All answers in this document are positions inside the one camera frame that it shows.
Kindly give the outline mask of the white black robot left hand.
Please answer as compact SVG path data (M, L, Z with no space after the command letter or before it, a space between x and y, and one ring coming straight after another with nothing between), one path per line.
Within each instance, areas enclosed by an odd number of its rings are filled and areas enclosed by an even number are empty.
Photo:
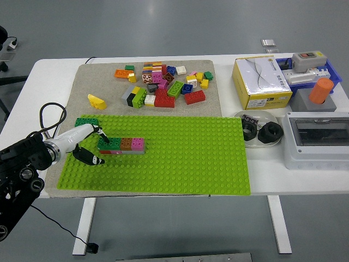
M105 161L87 149L80 147L79 143L89 137L91 134L97 133L104 142L109 143L109 139L104 133L102 127L86 123L75 127L52 140L55 148L55 162L59 162L64 154L72 152L73 156L87 165L101 165Z

